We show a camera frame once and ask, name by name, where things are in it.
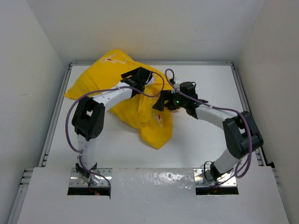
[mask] white panel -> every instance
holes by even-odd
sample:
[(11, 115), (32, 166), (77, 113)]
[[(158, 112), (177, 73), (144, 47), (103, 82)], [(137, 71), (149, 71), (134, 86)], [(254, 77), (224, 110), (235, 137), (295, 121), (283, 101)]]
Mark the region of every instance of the white panel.
[(240, 75), (277, 168), (287, 211), (299, 223), (299, 2), (268, 0), (242, 53)]
[(64, 62), (235, 60), (264, 0), (27, 0)]
[(18, 224), (288, 223), (271, 167), (253, 167), (226, 196), (195, 195), (189, 168), (113, 169), (111, 200), (67, 196), (70, 174), (35, 168)]
[(64, 67), (25, 0), (0, 3), (0, 224), (38, 164)]
[[(154, 65), (172, 68), (182, 81), (195, 81), (199, 98), (212, 105), (242, 110), (231, 67), (204, 65)], [(70, 88), (88, 66), (73, 66)], [(46, 167), (68, 167), (77, 162), (65, 138), (66, 114), (73, 103), (64, 98)], [(96, 139), (96, 161), (101, 168), (190, 168), (216, 160), (226, 149), (224, 132), (212, 124), (196, 120), (184, 109), (172, 114), (172, 138), (158, 151), (144, 142), (139, 132), (115, 115), (105, 114), (104, 129)], [(76, 146), (74, 127), (69, 123), (71, 141)]]

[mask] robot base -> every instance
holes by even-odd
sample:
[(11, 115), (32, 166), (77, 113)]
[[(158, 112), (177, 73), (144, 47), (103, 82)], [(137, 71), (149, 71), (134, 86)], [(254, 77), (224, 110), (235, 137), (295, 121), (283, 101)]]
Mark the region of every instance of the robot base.
[[(203, 168), (195, 168), (193, 169), (193, 171), (194, 171), (196, 195), (238, 195), (239, 194), (236, 178), (232, 177), (230, 180), (226, 181), (228, 178), (230, 178), (235, 174), (233, 170), (218, 178), (216, 182), (208, 181), (205, 178)], [(226, 182), (217, 187), (212, 187), (213, 185), (224, 181)]]
[[(111, 182), (112, 169), (95, 169), (94, 171), (97, 173), (100, 172)], [(86, 178), (73, 168), (67, 195), (110, 196), (109, 185), (106, 180), (97, 175), (91, 174), (89, 178)]]

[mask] yellow bag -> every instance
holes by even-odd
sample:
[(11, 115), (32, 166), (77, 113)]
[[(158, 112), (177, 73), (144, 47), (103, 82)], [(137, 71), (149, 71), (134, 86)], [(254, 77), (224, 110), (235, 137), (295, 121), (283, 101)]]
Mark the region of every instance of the yellow bag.
[[(121, 50), (111, 50), (83, 72), (64, 96), (78, 99), (90, 91), (110, 89), (121, 80), (121, 74), (138, 67), (164, 75), (148, 65), (133, 61)], [(145, 87), (146, 94), (155, 95), (161, 90), (162, 79), (156, 74), (154, 76), (156, 82)], [(171, 90), (166, 81), (164, 89)], [(160, 112), (152, 109), (157, 100), (158, 97), (149, 98), (138, 94), (120, 102), (109, 111), (116, 114), (120, 120), (137, 128), (144, 141), (159, 149), (171, 138), (172, 117), (169, 110)]]

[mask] yellow cloth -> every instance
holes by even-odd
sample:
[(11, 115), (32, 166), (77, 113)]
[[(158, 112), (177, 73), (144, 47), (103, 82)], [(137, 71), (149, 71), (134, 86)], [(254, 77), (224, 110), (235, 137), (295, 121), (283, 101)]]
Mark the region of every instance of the yellow cloth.
[[(164, 75), (148, 65), (133, 61), (121, 50), (111, 50), (83, 72), (64, 96), (78, 99), (90, 91), (110, 89), (121, 80), (121, 74), (138, 67)], [(145, 87), (146, 94), (155, 95), (161, 90), (162, 79), (156, 74), (154, 76), (156, 81)], [(166, 81), (164, 89), (171, 90)], [(116, 114), (120, 120), (137, 128), (144, 141), (159, 149), (171, 138), (172, 117), (169, 110), (160, 112), (152, 109), (157, 100), (158, 97), (149, 98), (138, 94), (120, 102), (109, 111)]]

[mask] cable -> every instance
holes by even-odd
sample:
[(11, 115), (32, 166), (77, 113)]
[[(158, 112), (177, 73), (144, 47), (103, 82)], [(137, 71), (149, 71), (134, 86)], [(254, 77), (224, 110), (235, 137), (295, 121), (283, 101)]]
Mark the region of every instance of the cable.
[(92, 192), (92, 193), (94, 193), (94, 194), (96, 194), (96, 195), (99, 195), (99, 196), (100, 196), (100, 193), (99, 193), (99, 192), (97, 192), (97, 191), (93, 190), (93, 189), (90, 187), (90, 183), (88, 183), (88, 189), (89, 189), (89, 191), (90, 191), (90, 192)]
[[(248, 123), (247, 123), (245, 117), (244, 117), (240, 112), (238, 112), (237, 110), (229, 109), (229, 108), (223, 108), (223, 107), (211, 106), (211, 105), (209, 105), (209, 104), (207, 104), (207, 103), (203, 103), (203, 102), (201, 102), (201, 101), (199, 101), (199, 100), (197, 100), (197, 99), (194, 99), (194, 98), (192, 98), (192, 97), (190, 97), (190, 96), (188, 96), (188, 95), (182, 93), (180, 90), (176, 89), (175, 86), (174, 86), (174, 85), (170, 82), (170, 80), (168, 79), (168, 77), (167, 77), (167, 72), (168, 72), (168, 71), (171, 71), (171, 72), (172, 72), (172, 76), (173, 76), (173, 77), (175, 76), (174, 71), (173, 71), (172, 69), (166, 69), (166, 70), (165, 70), (165, 78), (166, 78), (166, 81), (169, 83), (169, 85), (170, 85), (176, 92), (178, 92), (178, 93), (181, 94), (182, 96), (184, 96), (184, 97), (186, 97), (186, 98), (188, 98), (188, 99), (190, 99), (190, 100), (193, 100), (193, 101), (196, 102), (196, 103), (199, 103), (199, 104), (202, 104), (202, 105), (205, 105), (205, 106), (214, 108), (214, 109), (216, 109), (216, 110), (221, 110), (221, 111), (231, 111), (231, 112), (234, 112), (234, 113), (236, 113), (236, 114), (242, 119), (242, 121), (243, 121), (243, 123), (244, 123), (244, 125), (245, 125), (246, 133), (247, 133), (247, 135), (248, 135), (249, 152), (248, 152), (248, 156), (247, 156), (246, 162), (243, 164), (243, 166), (242, 166), (240, 169), (238, 169), (240, 163), (237, 164), (236, 169), (235, 169), (235, 177), (236, 177), (236, 178), (241, 178), (241, 177), (243, 177), (243, 176), (247, 173), (247, 171), (249, 170), (250, 163), (251, 163), (251, 156), (252, 156), (252, 155), (251, 155), (251, 154), (252, 154), (252, 139), (251, 139), (251, 134), (250, 134), (250, 128), (249, 128), (249, 125), (248, 125)], [(243, 171), (243, 173), (241, 173), (240, 175), (238, 175), (238, 173), (245, 167), (245, 165), (246, 165), (246, 168), (245, 168), (245, 170)]]
[(140, 90), (138, 90), (138, 89), (136, 89), (136, 88), (134, 88), (134, 87), (131, 87), (131, 86), (121, 86), (120, 88), (113, 88), (113, 89), (105, 89), (105, 90), (95, 90), (95, 91), (91, 91), (91, 92), (88, 92), (88, 93), (82, 95), (82, 96), (79, 97), (78, 99), (76, 99), (75, 102), (71, 105), (69, 111), (67, 112), (66, 119), (65, 119), (65, 135), (66, 135), (66, 140), (67, 140), (69, 146), (71, 147), (71, 149), (72, 149), (73, 151), (75, 151), (76, 153), (82, 153), (82, 152), (83, 152), (83, 150), (77, 150), (77, 149), (73, 146), (73, 144), (71, 143), (70, 134), (69, 134), (69, 120), (70, 120), (71, 112), (72, 112), (72, 110), (74, 109), (75, 105), (76, 105), (82, 98), (84, 98), (84, 97), (86, 97), (86, 96), (88, 96), (88, 95), (91, 95), (91, 94), (99, 93), (99, 92), (116, 91), (116, 90), (119, 90), (119, 89), (132, 89), (132, 90), (134, 90), (134, 91), (136, 91), (136, 92), (138, 92), (138, 93), (140, 93), (140, 94), (142, 94), (142, 95), (145, 95), (146, 97), (150, 97), (150, 98), (157, 97), (157, 96), (159, 96), (160, 92), (164, 89), (165, 82), (164, 82), (164, 78), (163, 78), (159, 73), (154, 72), (154, 71), (153, 71), (152, 73), (154, 73), (154, 74), (160, 76), (160, 77), (162, 78), (162, 82), (163, 82), (163, 83), (162, 83), (162, 88), (161, 88), (161, 90), (160, 90), (156, 95), (153, 95), (153, 96), (152, 96), (152, 95), (148, 95), (148, 94), (146, 94), (146, 93), (144, 93), (144, 92), (142, 92), (142, 91), (140, 91)]

